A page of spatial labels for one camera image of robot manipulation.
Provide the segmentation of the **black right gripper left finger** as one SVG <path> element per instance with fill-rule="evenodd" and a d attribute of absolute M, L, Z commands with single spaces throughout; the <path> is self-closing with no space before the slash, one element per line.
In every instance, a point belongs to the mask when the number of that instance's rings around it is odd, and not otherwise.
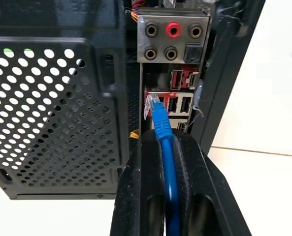
<path fill-rule="evenodd" d="M 164 210 L 161 146 L 149 130 L 140 136 L 120 175 L 110 236 L 163 236 Z"/>

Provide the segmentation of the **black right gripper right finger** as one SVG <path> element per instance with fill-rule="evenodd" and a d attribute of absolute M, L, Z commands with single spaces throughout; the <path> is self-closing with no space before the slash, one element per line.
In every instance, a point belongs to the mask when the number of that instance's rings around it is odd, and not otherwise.
<path fill-rule="evenodd" d="M 173 132 L 181 236 L 252 236 L 222 172 L 190 134 Z"/>

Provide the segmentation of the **black computer tower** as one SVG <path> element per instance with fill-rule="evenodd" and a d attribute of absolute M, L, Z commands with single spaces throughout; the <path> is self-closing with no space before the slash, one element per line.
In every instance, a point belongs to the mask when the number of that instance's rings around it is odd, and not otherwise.
<path fill-rule="evenodd" d="M 137 18 L 211 16 L 188 130 L 208 152 L 265 0 L 0 0 L 0 187 L 12 200 L 113 199 L 139 136 Z"/>

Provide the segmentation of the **silver motherboard port panel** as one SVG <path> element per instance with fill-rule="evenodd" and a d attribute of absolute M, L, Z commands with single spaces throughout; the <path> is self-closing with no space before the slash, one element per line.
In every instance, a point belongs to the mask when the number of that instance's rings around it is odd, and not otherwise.
<path fill-rule="evenodd" d="M 210 32 L 211 16 L 199 9 L 144 8 L 137 18 L 140 64 L 139 130 L 154 128 L 145 100 L 156 94 L 172 128 L 187 131 Z"/>

